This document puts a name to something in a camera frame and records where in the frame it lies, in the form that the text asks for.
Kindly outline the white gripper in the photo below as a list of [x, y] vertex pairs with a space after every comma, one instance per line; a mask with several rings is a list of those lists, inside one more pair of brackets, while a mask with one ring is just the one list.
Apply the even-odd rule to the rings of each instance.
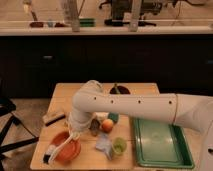
[[88, 126], [88, 120], [79, 114], [71, 113], [68, 122], [73, 132], [83, 132]]

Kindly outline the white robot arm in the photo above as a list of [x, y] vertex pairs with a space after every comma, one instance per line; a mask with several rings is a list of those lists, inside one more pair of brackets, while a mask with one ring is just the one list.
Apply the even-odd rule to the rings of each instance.
[[187, 94], [105, 94], [90, 80], [72, 96], [69, 122], [74, 132], [89, 127], [94, 112], [112, 112], [190, 128], [204, 135], [198, 171], [213, 171], [213, 97]]

